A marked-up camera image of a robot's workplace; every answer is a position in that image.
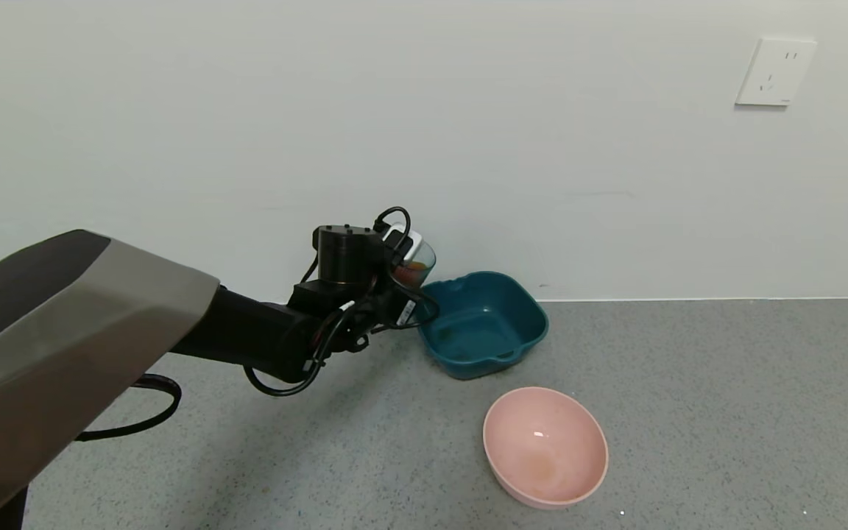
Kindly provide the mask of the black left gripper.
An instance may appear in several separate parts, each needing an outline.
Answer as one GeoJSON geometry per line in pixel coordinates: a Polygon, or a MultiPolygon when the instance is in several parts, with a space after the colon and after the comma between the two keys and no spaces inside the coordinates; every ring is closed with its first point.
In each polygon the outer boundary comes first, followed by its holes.
{"type": "Polygon", "coordinates": [[[420,285],[384,282],[381,289],[381,326],[402,328],[409,325],[420,301],[420,285]]]}

